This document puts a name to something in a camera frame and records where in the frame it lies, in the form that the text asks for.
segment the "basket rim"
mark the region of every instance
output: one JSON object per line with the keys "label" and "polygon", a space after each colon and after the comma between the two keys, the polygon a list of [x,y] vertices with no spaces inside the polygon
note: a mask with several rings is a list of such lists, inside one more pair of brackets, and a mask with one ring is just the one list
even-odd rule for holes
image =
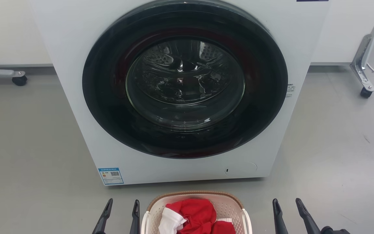
{"label": "basket rim", "polygon": [[239,205],[240,209],[244,209],[242,202],[237,197],[235,197],[234,195],[230,193],[221,192],[221,191],[210,191],[210,190],[192,190],[192,191],[179,191],[179,192],[162,194],[154,198],[154,200],[151,201],[150,205],[147,208],[147,211],[150,212],[153,205],[162,198],[178,196],[178,195],[195,195],[195,194],[220,195],[220,196],[229,197],[229,198],[232,198]]}

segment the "washing machine door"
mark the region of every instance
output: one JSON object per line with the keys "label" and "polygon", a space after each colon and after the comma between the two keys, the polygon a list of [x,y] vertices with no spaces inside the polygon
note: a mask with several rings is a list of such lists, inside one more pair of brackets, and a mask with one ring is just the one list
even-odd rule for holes
{"label": "washing machine door", "polygon": [[245,144],[275,118],[288,73],[268,31],[219,2],[158,1],[114,22],[83,70],[89,110],[123,144],[197,158]]}

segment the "red cloth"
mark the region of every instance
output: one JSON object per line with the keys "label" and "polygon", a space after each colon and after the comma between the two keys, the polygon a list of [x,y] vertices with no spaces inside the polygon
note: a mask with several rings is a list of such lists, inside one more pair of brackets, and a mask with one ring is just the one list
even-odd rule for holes
{"label": "red cloth", "polygon": [[211,234],[236,234],[236,231],[232,223],[217,221],[212,226]]}
{"label": "red cloth", "polygon": [[177,234],[210,234],[216,220],[216,211],[209,200],[187,199],[167,204],[167,208],[182,215],[187,222]]}

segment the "black caster wheel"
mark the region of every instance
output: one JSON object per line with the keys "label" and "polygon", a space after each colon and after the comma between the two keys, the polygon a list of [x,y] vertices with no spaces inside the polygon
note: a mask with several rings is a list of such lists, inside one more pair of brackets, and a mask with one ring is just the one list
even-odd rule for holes
{"label": "black caster wheel", "polygon": [[360,92],[360,96],[364,98],[369,98],[372,92],[368,91],[365,87]]}
{"label": "black caster wheel", "polygon": [[12,83],[16,84],[17,86],[24,86],[25,84],[27,84],[27,77],[13,77]]}

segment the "beige plastic basket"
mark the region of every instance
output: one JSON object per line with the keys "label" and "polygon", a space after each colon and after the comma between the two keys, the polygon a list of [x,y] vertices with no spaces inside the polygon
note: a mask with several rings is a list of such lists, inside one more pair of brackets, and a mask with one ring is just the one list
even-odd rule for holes
{"label": "beige plastic basket", "polygon": [[216,210],[217,219],[231,218],[236,234],[252,234],[251,220],[242,203],[231,194],[215,191],[183,191],[155,198],[142,218],[141,234],[160,234],[158,226],[165,205],[189,198],[209,200]]}

